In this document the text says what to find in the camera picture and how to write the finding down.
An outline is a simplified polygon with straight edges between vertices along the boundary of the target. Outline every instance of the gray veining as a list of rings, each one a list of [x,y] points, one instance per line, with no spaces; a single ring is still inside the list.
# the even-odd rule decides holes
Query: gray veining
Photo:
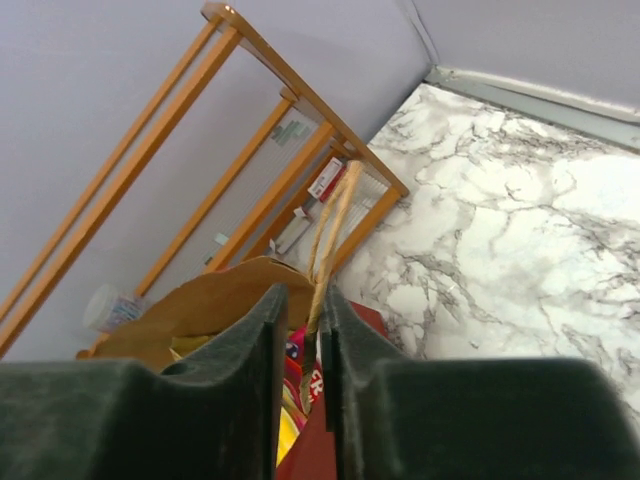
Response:
[[[411,194],[346,296],[417,357],[596,362],[640,429],[640,157],[427,85],[370,147]]]

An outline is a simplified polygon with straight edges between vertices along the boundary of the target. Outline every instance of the white wall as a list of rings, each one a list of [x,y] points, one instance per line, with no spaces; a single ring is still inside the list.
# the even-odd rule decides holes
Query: white wall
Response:
[[[365,138],[428,71],[415,30],[385,0],[234,6]],[[200,30],[200,7],[199,0],[4,5],[0,296]],[[80,320],[91,293],[104,282],[134,288],[272,106],[273,80],[261,68],[235,57],[223,67],[8,359],[71,358],[91,342]]]
[[[404,1],[417,7],[439,65],[571,92],[640,116],[637,0]]]

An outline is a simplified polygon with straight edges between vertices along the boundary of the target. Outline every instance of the wooden rod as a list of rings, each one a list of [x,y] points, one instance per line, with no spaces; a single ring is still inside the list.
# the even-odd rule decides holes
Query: wooden rod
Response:
[[[0,358],[3,357],[22,330],[49,297],[58,282],[78,258],[82,250],[93,238],[111,211],[125,195],[140,172],[158,151],[164,140],[178,124],[189,107],[207,86],[211,78],[231,55],[242,35],[233,27],[229,27],[216,42],[211,51],[198,65],[196,71],[167,106],[151,131],[131,154],[131,157],[118,172],[114,181],[109,184],[104,194],[96,201],[86,218],[74,230],[62,251],[46,269],[40,281],[29,296],[17,307],[5,328],[0,331]]]
[[[385,215],[393,208],[396,202],[402,197],[402,194],[395,188],[390,187],[382,195],[380,200],[367,213],[353,232],[342,242],[334,257],[332,273],[340,270],[342,265],[349,259],[356,248],[364,242],[364,240],[373,232],[376,225],[380,223]]]
[[[169,248],[162,254],[162,256],[155,263],[153,268],[149,271],[147,276],[142,280],[136,293],[138,295],[144,295],[151,288],[154,282],[158,279],[160,274],[167,268],[167,265],[173,257],[180,251],[184,243],[189,239],[193,232],[198,228],[198,225],[202,222],[204,217],[211,211],[213,206],[220,200],[224,192],[227,191],[231,183],[237,178],[244,167],[249,163],[251,158],[255,155],[262,144],[269,138],[269,135],[275,127],[278,126],[282,118],[287,114],[295,103],[295,97],[284,96],[284,98],[278,103],[276,108],[271,112],[266,121],[255,133],[253,138],[249,140],[249,143],[240,152],[238,157],[233,161],[229,169],[224,173],[222,178],[216,183],[209,195],[202,201],[196,211],[193,213],[189,221],[185,223],[180,230],[180,233],[173,239]]]
[[[133,122],[133,125],[131,125],[125,136],[122,137],[122,140],[120,140],[120,143],[118,143],[115,150],[111,153],[109,158],[107,158],[96,176],[93,178],[93,180],[91,180],[85,191],[82,192],[82,195],[80,195],[75,205],[71,208],[69,213],[67,213],[67,216],[64,218],[64,220],[62,220],[60,226],[58,226],[51,238],[49,238],[40,253],[38,253],[38,256],[35,258],[29,269],[25,272],[22,278],[20,278],[15,287],[13,287],[13,290],[11,290],[9,296],[7,296],[2,305],[0,305],[0,323],[11,311],[13,306],[20,299],[29,285],[31,285],[31,282],[33,282],[35,276],[40,272],[47,260],[49,260],[62,239],[78,220],[78,217],[80,217],[89,202],[93,199],[100,187],[102,187],[113,169],[118,165],[129,147],[131,147],[131,144],[138,137],[142,129],[147,125],[149,119],[151,119],[154,113],[158,110],[158,107],[160,107],[162,102],[173,90],[173,87],[175,87],[176,83],[178,83],[178,80],[182,78],[184,72],[187,71],[189,66],[193,63],[193,60],[196,58],[198,53],[200,53],[202,48],[206,45],[206,43],[216,31],[218,24],[222,22],[222,18],[217,17],[216,22],[217,23],[207,23],[207,25],[205,25],[202,31],[198,34],[194,42],[187,49],[180,61],[178,61],[178,63],[173,68],[164,83],[160,86],[156,94],[149,101],[138,118],[136,118],[136,120]]]
[[[251,246],[249,251],[242,257],[242,260],[248,260],[249,258],[262,255],[269,246],[269,240],[275,239],[289,222],[293,220],[293,211],[302,205],[309,198],[309,187],[313,184],[318,175],[322,172],[322,169],[329,163],[332,157],[336,156],[336,152],[331,149],[318,163],[316,168],[313,169],[309,178],[307,178],[298,191],[291,197],[291,199],[284,206],[280,214],[271,222],[271,225],[260,235],[260,238]]]
[[[215,272],[229,263],[244,246],[247,239],[260,222],[273,210],[276,204],[287,193],[291,184],[302,174],[310,162],[320,153],[327,142],[335,134],[330,122],[324,122],[313,133],[307,143],[300,149],[296,157],[271,185],[264,197],[253,208],[242,224],[231,235],[227,243],[218,251],[205,267],[204,273]]]

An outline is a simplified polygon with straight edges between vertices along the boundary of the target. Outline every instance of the small box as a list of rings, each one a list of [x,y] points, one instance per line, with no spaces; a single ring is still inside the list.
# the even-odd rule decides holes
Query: small box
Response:
[[[311,225],[311,220],[302,207],[298,207],[293,211],[294,218],[282,231],[280,236],[275,240],[271,240],[269,245],[271,250],[276,253],[284,254],[289,250],[307,231]]]
[[[324,167],[320,175],[318,175],[318,178],[316,178],[309,187],[309,194],[316,200],[324,203],[336,188],[346,168],[345,164],[337,158],[329,160],[327,166]]]

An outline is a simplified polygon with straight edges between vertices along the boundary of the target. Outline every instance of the red and white box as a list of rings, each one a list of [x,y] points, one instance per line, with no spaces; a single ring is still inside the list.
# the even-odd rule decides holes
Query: red and white box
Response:
[[[318,178],[316,178],[309,187],[309,194],[316,200],[324,203],[336,188],[338,181],[340,181],[346,169],[346,165],[337,158],[329,160],[327,166],[322,169]]]

